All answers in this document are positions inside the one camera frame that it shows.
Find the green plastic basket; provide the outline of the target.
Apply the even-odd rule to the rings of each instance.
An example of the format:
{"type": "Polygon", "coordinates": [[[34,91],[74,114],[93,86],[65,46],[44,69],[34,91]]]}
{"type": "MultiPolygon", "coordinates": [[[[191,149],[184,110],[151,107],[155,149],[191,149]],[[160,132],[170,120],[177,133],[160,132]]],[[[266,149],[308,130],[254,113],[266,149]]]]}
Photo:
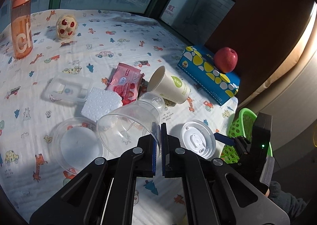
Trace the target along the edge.
{"type": "MultiPolygon", "coordinates": [[[[257,118],[257,114],[253,113],[247,108],[243,108],[239,112],[238,118],[233,121],[229,128],[227,137],[233,139],[236,136],[245,136],[248,140],[251,139],[251,128],[257,118]]],[[[271,145],[269,146],[268,154],[272,156],[271,145]]],[[[221,153],[221,158],[230,166],[237,163],[239,160],[238,154],[235,151],[234,146],[225,145],[223,152],[221,153]]]]}

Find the pink snack wrapper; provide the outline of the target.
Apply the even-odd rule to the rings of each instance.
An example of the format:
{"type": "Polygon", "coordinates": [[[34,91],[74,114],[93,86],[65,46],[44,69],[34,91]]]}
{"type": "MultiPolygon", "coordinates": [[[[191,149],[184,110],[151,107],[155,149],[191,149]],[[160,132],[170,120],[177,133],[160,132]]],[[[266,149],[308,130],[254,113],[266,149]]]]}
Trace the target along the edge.
{"type": "Polygon", "coordinates": [[[143,77],[141,70],[119,63],[107,90],[116,92],[121,97],[123,105],[130,104],[137,100],[143,77]]]}

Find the blue yellow tissue box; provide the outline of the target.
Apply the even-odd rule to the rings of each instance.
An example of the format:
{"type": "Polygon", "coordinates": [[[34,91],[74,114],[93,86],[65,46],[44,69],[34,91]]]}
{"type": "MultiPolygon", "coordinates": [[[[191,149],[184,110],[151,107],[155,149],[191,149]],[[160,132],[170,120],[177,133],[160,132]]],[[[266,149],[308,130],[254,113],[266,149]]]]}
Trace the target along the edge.
{"type": "Polygon", "coordinates": [[[187,46],[178,67],[222,106],[238,93],[240,78],[234,72],[218,70],[213,57],[214,54],[202,45],[187,46]]]}

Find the white plastic cup lid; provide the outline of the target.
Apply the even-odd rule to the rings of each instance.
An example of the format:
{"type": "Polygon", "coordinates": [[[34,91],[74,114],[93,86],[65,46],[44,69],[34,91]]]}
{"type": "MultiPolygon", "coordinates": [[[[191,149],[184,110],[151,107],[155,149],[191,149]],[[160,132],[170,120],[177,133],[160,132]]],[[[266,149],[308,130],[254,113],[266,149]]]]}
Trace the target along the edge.
{"type": "Polygon", "coordinates": [[[208,160],[216,150],[216,142],[211,129],[199,120],[186,122],[181,129],[181,139],[186,149],[208,160]]]}

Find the small clear plastic tray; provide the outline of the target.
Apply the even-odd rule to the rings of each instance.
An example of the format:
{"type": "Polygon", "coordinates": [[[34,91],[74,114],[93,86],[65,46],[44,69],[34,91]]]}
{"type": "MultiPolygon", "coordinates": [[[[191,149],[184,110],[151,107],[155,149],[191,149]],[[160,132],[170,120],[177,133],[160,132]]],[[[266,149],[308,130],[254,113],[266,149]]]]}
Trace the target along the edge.
{"type": "Polygon", "coordinates": [[[52,103],[83,105],[93,84],[93,79],[89,77],[57,73],[44,87],[41,99],[52,103]]]}

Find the white styrofoam block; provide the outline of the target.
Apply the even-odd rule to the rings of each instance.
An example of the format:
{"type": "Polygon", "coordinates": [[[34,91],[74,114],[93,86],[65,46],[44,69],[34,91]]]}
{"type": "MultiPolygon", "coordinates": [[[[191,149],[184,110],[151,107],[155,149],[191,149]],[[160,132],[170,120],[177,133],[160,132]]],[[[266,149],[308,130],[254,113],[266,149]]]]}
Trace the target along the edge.
{"type": "Polygon", "coordinates": [[[93,87],[83,105],[81,115],[96,123],[104,115],[121,106],[121,97],[116,92],[93,87]]]}

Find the white paper cup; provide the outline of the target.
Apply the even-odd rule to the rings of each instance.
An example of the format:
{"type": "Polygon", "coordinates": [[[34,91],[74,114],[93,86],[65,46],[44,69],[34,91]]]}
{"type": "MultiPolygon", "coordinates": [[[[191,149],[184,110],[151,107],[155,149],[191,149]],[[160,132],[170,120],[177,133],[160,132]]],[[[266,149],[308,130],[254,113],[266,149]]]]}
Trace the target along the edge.
{"type": "Polygon", "coordinates": [[[153,92],[164,99],[183,104],[191,90],[178,76],[170,73],[165,66],[160,66],[151,76],[147,92],[153,92]]]}

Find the clear plastic cup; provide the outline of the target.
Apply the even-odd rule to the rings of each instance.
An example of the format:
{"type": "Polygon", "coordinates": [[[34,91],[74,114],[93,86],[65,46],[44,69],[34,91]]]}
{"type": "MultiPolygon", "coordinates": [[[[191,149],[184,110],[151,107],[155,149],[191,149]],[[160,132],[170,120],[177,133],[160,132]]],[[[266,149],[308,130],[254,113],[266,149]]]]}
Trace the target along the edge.
{"type": "Polygon", "coordinates": [[[137,146],[138,139],[151,135],[158,146],[160,116],[154,105],[135,101],[102,116],[97,121],[97,134],[104,147],[115,157],[137,146]]]}

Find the orange water bottle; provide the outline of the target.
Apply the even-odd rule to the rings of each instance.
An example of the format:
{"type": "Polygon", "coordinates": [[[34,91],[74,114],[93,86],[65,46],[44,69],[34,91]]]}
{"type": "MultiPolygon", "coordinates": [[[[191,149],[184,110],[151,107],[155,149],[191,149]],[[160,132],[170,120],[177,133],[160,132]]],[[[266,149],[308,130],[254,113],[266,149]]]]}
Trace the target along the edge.
{"type": "Polygon", "coordinates": [[[31,0],[11,0],[11,36],[15,59],[23,59],[33,49],[31,0]]]}

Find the red apple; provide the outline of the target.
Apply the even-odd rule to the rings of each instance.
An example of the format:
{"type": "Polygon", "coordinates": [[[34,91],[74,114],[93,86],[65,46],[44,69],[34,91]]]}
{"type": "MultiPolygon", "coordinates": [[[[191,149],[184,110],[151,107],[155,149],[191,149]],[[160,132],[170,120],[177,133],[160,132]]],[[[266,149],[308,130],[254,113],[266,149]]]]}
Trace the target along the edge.
{"type": "Polygon", "coordinates": [[[232,72],[237,63],[238,54],[231,48],[221,48],[214,55],[214,64],[223,73],[232,72]]]}

